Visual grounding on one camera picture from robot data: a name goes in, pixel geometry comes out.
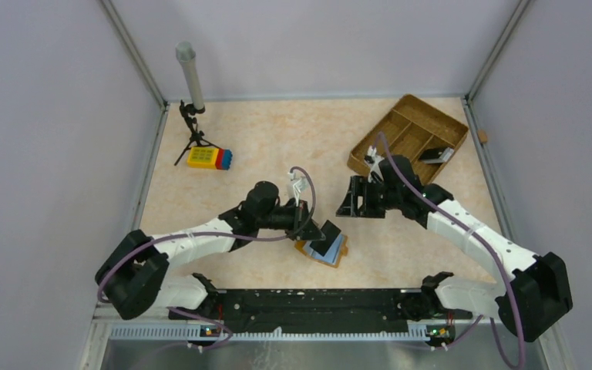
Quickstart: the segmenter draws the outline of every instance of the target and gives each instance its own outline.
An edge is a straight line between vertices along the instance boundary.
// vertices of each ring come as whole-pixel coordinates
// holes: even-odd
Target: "white wall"
[[[466,93],[517,2],[113,1],[168,100],[183,40],[206,99]]]
[[[0,369],[78,365],[154,104],[96,1],[0,1]]]
[[[592,2],[534,2],[475,109],[521,244],[567,263],[561,326],[592,368]]]

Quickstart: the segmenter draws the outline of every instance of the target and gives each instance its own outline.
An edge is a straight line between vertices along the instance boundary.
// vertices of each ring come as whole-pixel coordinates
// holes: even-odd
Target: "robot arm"
[[[292,188],[297,185],[304,189],[301,179],[292,175]],[[298,197],[291,197],[283,206],[279,202],[278,188],[262,181],[237,207],[198,227],[150,237],[141,230],[132,231],[99,269],[96,283],[101,285],[113,266],[134,250],[152,244],[116,270],[104,285],[104,295],[124,320],[151,307],[195,310],[206,301],[209,283],[204,277],[165,277],[174,268],[209,254],[235,251],[256,239],[260,229],[285,230],[292,240],[324,240],[311,219],[308,202]]]
[[[447,272],[427,277],[423,280],[423,295],[412,296],[415,301],[407,304],[410,319],[419,320],[427,311],[439,308],[462,309],[500,318],[516,334],[512,308],[499,269],[492,255],[476,238],[477,234],[492,246],[505,267],[520,310],[526,341],[536,340],[573,307],[566,266],[557,255],[549,253],[540,257],[507,240],[472,216],[439,185],[423,186],[411,163],[403,156],[394,156],[393,160],[405,178],[441,210],[468,225],[468,231],[416,197],[397,177],[389,161],[376,155],[375,149],[369,149],[365,160],[371,171],[367,177],[351,177],[337,216],[384,218],[387,210],[400,210],[406,218],[450,240],[497,281],[495,284],[471,281]]]

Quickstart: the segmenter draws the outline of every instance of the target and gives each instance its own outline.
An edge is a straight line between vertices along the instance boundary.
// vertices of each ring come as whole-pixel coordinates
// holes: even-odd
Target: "yellow toy block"
[[[218,148],[203,148],[199,146],[192,148],[190,155],[187,157],[187,166],[215,170],[217,168],[218,153]]]

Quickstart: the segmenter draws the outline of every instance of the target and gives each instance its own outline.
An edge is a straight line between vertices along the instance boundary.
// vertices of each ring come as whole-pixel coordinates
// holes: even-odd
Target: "wooden tabletop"
[[[466,124],[459,98],[424,99]],[[189,138],[173,104],[153,171],[141,229],[165,234],[205,223],[245,199],[257,181],[268,180],[286,199],[287,171],[304,167],[317,191],[314,218],[330,219],[348,236],[348,256],[338,268],[312,261],[294,242],[254,242],[238,251],[210,255],[180,268],[199,272],[217,288],[415,288],[440,271],[482,281],[490,276],[447,240],[397,211],[384,220],[336,218],[344,199],[352,147],[397,99],[330,99],[208,103],[199,115],[205,138],[233,152],[231,169],[174,166]],[[473,140],[469,135],[436,183],[482,222],[499,230]],[[263,230],[261,236],[281,231]]]

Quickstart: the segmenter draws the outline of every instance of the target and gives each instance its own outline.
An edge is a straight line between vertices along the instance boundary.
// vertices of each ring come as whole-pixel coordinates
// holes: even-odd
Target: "wooden tray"
[[[469,127],[416,96],[405,95],[353,148],[348,156],[351,170],[362,176],[368,175],[369,168],[364,162],[364,156],[380,131],[385,133],[392,155],[401,154],[409,158],[414,172],[421,178],[421,183],[426,185],[437,177],[448,162],[423,163],[418,160],[421,153],[441,146],[449,146],[457,151],[464,143]],[[382,144],[378,145],[378,154],[384,153]]]

